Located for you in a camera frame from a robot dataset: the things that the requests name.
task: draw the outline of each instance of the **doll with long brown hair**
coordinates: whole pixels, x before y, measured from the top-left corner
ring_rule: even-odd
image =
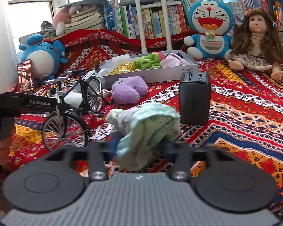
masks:
[[[242,24],[233,37],[233,60],[231,69],[271,71],[273,80],[280,80],[283,74],[283,47],[279,32],[271,17],[261,8],[253,8],[245,13]]]

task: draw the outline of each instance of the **black charger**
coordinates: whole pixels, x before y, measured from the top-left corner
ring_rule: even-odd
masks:
[[[179,83],[180,122],[205,125],[208,122],[210,101],[210,76],[205,72],[184,72]]]

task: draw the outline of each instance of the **doraemon plush toy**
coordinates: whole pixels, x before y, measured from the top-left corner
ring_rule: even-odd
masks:
[[[227,33],[233,26],[233,14],[220,0],[199,0],[189,10],[189,23],[199,34],[185,37],[183,42],[194,59],[231,59],[232,36]]]
[[[64,58],[65,48],[60,41],[55,40],[50,43],[45,40],[42,35],[36,34],[27,39],[28,47],[19,45],[19,48],[24,51],[21,62],[27,59],[32,61],[34,78],[49,75],[49,79],[54,79],[54,74],[57,73],[60,63],[67,63],[68,60]]]

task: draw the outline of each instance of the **doll's mouth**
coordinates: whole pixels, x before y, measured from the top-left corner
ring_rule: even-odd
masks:
[[[197,20],[207,30],[217,30],[223,23],[223,20],[216,18],[201,18]]]

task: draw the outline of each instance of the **cardboard box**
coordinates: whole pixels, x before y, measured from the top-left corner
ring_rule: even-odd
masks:
[[[126,72],[115,75],[108,75],[99,77],[99,80],[102,81],[103,88],[109,89],[112,87],[113,83],[115,83],[119,78],[131,77],[131,76],[141,76],[146,83],[153,82],[165,82],[165,81],[174,81],[180,80],[183,72],[198,72],[199,65],[198,63],[192,59],[189,55],[181,50],[173,50],[173,51],[164,51],[163,54],[167,53],[181,53],[183,59],[188,62],[188,65],[174,66],[174,67],[163,67],[157,69],[144,69],[133,72]],[[139,55],[131,55],[131,62],[134,60],[149,55],[151,53],[139,54]],[[106,69],[111,72],[116,66],[112,65],[112,60],[105,60],[101,63],[100,69]]]

